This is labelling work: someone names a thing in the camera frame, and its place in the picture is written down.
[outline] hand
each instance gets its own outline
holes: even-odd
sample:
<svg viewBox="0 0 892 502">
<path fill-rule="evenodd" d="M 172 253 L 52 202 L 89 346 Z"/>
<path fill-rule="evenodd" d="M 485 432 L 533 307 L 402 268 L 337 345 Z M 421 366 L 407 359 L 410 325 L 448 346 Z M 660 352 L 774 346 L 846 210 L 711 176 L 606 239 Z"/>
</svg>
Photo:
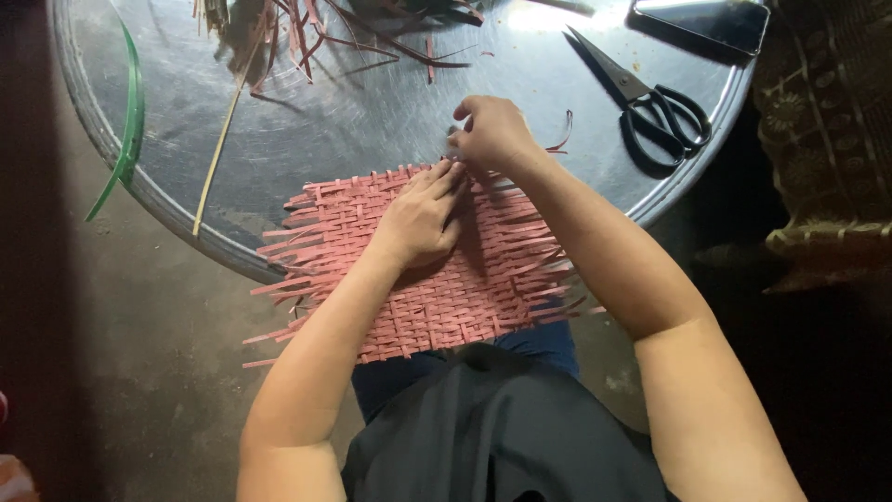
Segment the hand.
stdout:
<svg viewBox="0 0 892 502">
<path fill-rule="evenodd" d="M 384 212 L 367 252 L 395 260 L 402 270 L 446 256 L 458 241 L 459 218 L 446 219 L 467 191 L 462 163 L 438 162 L 416 174 Z"/>
<path fill-rule="evenodd" d="M 461 150 L 471 167 L 498 171 L 509 178 L 535 156 L 548 156 L 536 144 L 520 109 L 508 99 L 468 96 L 452 117 L 465 122 L 465 130 L 449 136 L 449 145 Z"/>
</svg>

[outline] black scissors handle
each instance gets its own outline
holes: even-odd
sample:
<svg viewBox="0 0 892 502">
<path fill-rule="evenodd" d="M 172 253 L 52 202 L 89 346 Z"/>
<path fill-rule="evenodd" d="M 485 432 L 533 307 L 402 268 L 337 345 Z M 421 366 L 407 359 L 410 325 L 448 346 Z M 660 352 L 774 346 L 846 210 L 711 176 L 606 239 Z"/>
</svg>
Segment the black scissors handle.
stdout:
<svg viewBox="0 0 892 502">
<path fill-rule="evenodd" d="M 696 152 L 705 146 L 706 143 L 709 143 L 709 140 L 713 137 L 713 124 L 709 121 L 709 115 L 703 111 L 703 108 L 700 108 L 697 102 L 677 90 L 657 85 L 647 96 L 650 96 L 650 100 L 663 112 L 669 125 L 669 130 L 645 118 L 644 115 L 635 109 L 634 103 L 632 103 L 620 118 L 623 133 L 630 142 L 630 146 L 636 150 L 636 153 L 642 155 L 645 160 L 659 167 L 675 169 L 684 162 L 689 153 Z M 671 105 L 666 99 L 667 97 L 681 105 L 681 107 Z M 699 129 L 698 138 L 692 139 L 685 134 L 675 116 L 677 113 L 684 113 L 688 115 L 689 119 L 693 119 L 692 121 L 697 124 Z M 672 156 L 673 161 L 671 163 L 662 163 L 648 154 L 644 147 L 641 146 L 636 131 L 660 145 Z"/>
</svg>

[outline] round metal table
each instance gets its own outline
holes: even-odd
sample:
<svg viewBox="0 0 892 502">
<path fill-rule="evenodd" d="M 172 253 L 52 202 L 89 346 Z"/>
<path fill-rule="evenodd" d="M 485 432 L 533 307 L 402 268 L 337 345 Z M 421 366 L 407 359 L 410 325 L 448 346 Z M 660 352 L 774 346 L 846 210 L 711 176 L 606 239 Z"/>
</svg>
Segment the round metal table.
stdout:
<svg viewBox="0 0 892 502">
<path fill-rule="evenodd" d="M 431 161 L 446 152 L 452 109 L 467 94 L 512 99 L 540 144 L 574 128 L 559 160 L 642 226 L 653 222 L 709 165 L 727 138 L 747 93 L 753 62 L 717 63 L 631 29 L 629 0 L 587 0 L 584 17 L 528 0 L 493 0 L 481 27 L 434 24 L 434 50 L 469 68 L 427 68 L 408 57 L 359 54 L 324 44 L 308 84 L 286 56 L 287 37 L 262 99 L 244 91 L 219 161 L 198 238 L 191 235 L 205 175 L 235 90 L 227 68 L 244 50 L 247 21 L 259 0 L 236 0 L 225 40 L 197 32 L 191 0 L 119 2 L 136 42 L 145 83 L 145 142 L 130 191 L 158 220 L 207 256 L 261 282 L 278 272 L 254 253 L 260 234 L 286 216 L 282 204 L 306 181 L 382 172 Z M 350 35 L 327 4 L 320 18 L 336 36 Z M 120 25 L 108 0 L 55 0 L 54 34 L 70 96 L 89 137 L 113 164 L 120 151 L 127 100 L 127 65 Z M 714 139 L 672 175 L 655 179 L 625 149 L 620 108 L 564 38 L 571 24 L 639 78 L 693 97 L 710 113 Z M 372 36 L 356 31 L 359 42 Z M 400 41 L 424 50 L 425 33 Z M 491 52 L 493 55 L 481 54 Z M 266 64 L 264 57 L 255 58 Z"/>
</svg>

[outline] black shirt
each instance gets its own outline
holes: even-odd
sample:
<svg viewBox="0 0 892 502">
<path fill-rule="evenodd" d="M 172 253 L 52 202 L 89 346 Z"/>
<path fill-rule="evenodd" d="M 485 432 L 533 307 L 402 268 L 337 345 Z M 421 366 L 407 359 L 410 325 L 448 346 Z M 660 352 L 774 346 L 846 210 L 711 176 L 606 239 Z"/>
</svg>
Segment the black shirt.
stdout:
<svg viewBox="0 0 892 502">
<path fill-rule="evenodd" d="M 649 443 L 570 375 L 475 344 L 388 404 L 341 475 L 358 502 L 677 502 Z"/>
</svg>

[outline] person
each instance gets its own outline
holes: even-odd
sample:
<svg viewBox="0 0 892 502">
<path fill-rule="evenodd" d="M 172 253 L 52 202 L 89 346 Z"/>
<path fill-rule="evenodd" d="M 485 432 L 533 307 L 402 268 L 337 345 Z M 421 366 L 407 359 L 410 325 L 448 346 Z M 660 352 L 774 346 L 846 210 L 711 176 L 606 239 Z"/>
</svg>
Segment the person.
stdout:
<svg viewBox="0 0 892 502">
<path fill-rule="evenodd" d="M 747 375 L 676 263 L 536 145 L 510 101 L 469 96 L 454 118 L 467 118 L 449 137 L 462 161 L 405 186 L 271 368 L 244 426 L 237 499 L 805 500 Z M 456 243 L 461 218 L 450 214 L 472 170 L 501 172 L 525 192 L 632 339 L 650 438 L 576 380 L 560 323 L 448 362 L 424 353 L 354 369 L 396 280 Z M 367 427 L 339 473 L 329 436 L 351 377 Z"/>
</svg>

